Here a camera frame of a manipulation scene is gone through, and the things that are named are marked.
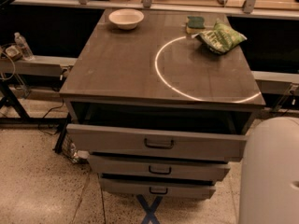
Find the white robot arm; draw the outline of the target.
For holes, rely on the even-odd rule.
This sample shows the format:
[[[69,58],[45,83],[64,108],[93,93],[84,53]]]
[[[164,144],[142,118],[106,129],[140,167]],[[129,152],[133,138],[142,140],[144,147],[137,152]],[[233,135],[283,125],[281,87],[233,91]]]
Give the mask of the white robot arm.
[[[238,224],[299,224],[299,118],[268,119],[244,151]]]

